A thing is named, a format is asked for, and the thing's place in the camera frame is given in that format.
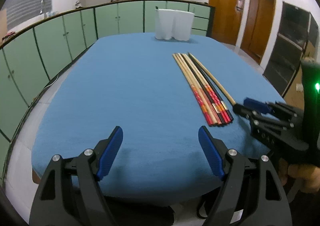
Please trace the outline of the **person's right hand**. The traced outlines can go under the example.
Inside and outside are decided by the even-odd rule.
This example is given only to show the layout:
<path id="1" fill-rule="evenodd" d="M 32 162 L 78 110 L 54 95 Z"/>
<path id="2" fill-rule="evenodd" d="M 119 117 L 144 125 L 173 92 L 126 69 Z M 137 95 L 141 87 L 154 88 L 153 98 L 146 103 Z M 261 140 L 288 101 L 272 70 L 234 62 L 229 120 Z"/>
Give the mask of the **person's right hand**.
<path id="1" fill-rule="evenodd" d="M 285 185 L 287 183 L 288 177 L 294 179 L 302 179 L 303 185 L 300 188 L 301 192 L 314 194 L 317 194 L 319 192 L 320 171 L 319 167 L 317 166 L 305 164 L 289 165 L 283 158 L 280 158 L 278 176 L 282 185 Z"/>

